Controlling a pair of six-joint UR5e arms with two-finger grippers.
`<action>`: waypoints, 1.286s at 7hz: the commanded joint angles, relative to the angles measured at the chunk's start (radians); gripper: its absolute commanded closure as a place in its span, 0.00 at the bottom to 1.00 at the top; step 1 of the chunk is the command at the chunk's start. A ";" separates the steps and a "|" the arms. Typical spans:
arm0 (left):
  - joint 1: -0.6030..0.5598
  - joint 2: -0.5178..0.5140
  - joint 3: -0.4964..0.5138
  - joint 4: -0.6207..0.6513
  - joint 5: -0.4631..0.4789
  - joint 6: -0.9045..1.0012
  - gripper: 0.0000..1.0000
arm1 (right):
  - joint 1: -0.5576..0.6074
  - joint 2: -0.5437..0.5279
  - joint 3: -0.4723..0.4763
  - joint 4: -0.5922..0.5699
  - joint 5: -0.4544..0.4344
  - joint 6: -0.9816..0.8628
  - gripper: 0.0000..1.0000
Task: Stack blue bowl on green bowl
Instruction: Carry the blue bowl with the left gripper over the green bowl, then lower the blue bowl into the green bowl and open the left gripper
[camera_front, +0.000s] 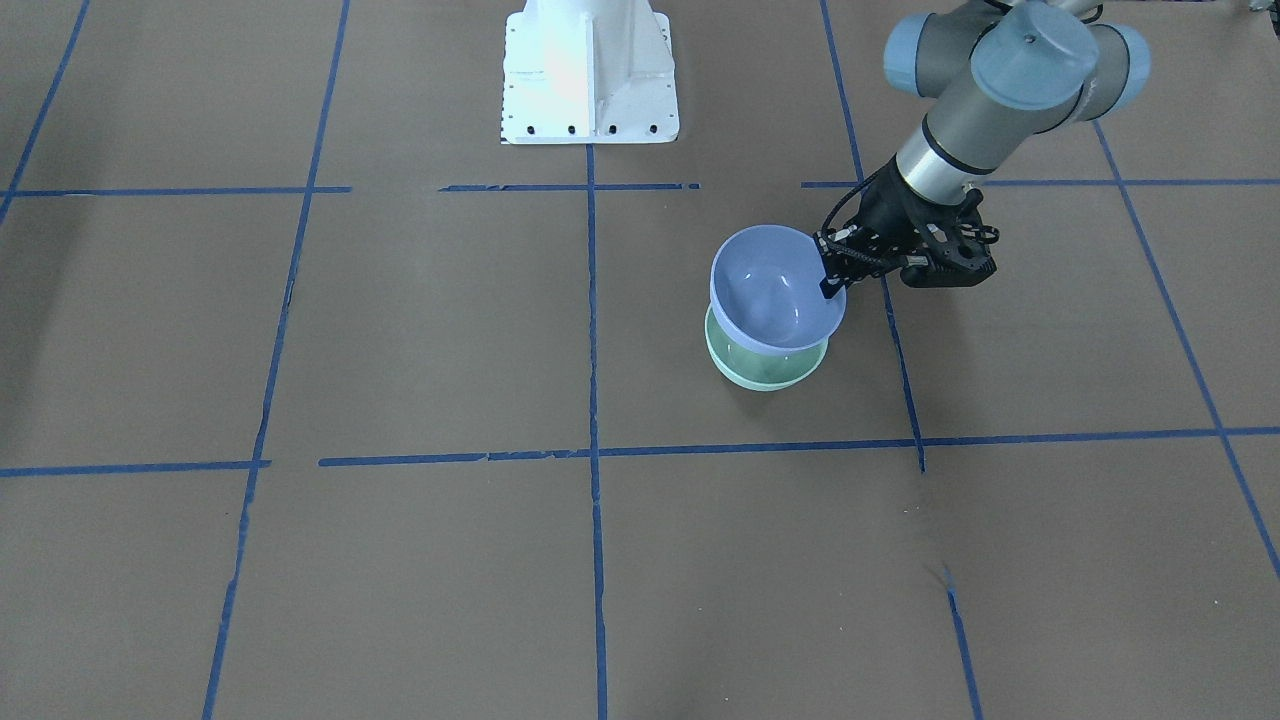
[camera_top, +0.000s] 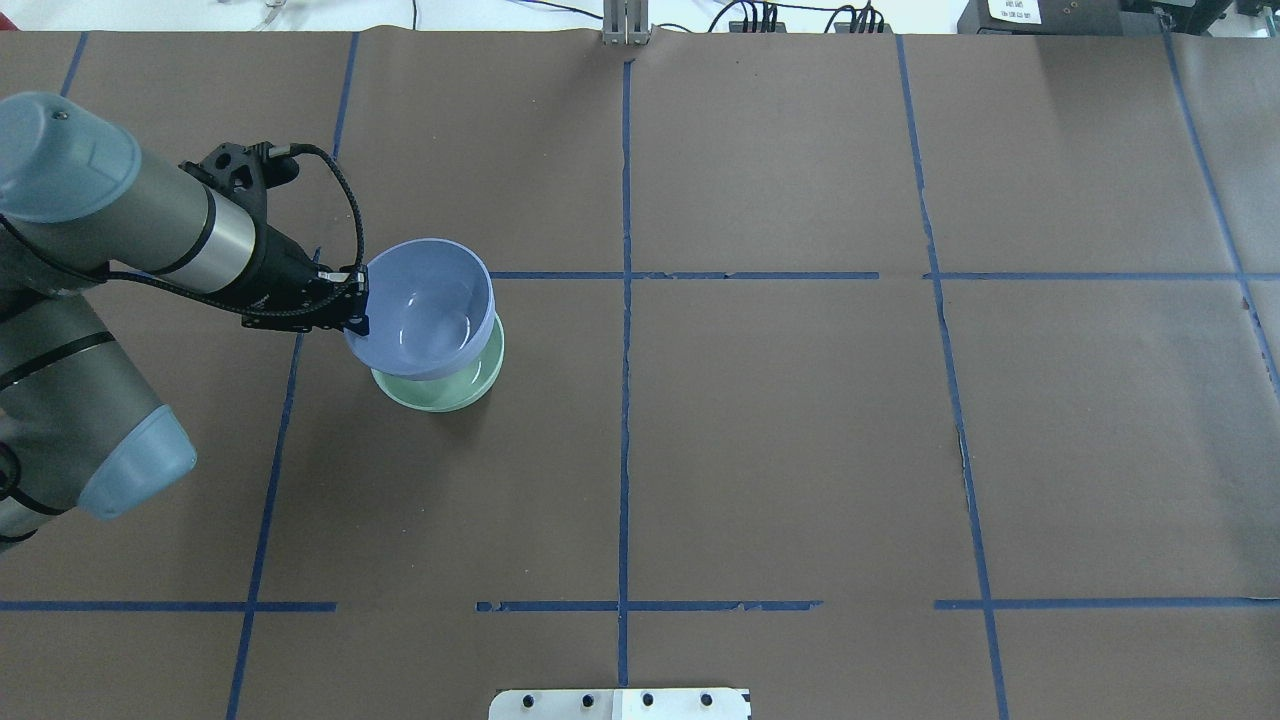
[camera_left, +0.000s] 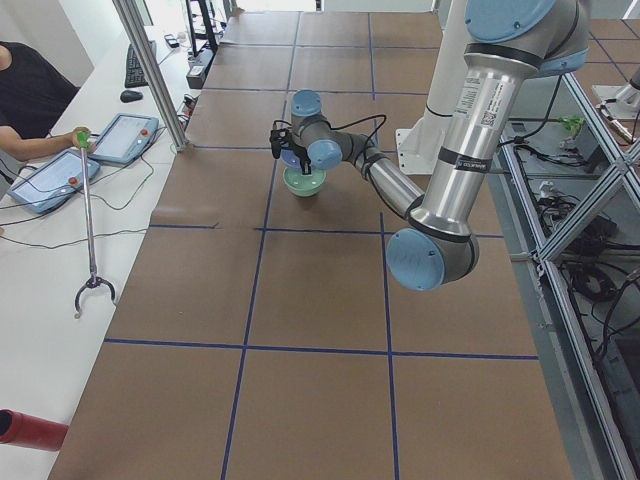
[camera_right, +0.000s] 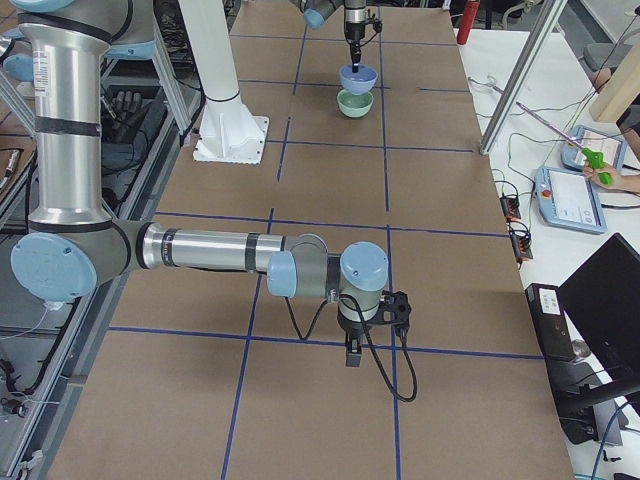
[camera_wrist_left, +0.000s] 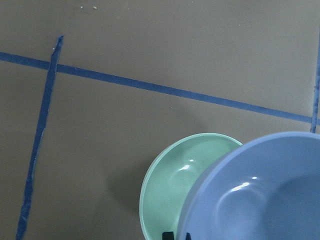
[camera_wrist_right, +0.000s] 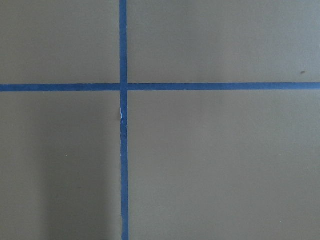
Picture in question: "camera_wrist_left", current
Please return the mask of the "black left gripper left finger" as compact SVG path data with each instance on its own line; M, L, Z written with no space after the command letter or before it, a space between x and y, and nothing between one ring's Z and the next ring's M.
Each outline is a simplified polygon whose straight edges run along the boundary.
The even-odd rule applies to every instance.
M163 232L162 240L173 240L173 232L172 231Z

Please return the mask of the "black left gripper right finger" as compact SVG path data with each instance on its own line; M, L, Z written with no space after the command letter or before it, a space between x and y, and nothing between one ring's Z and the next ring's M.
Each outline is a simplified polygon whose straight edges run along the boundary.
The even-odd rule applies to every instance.
M185 240L191 240L191 235L190 235L190 233L186 233L186 236L185 236Z

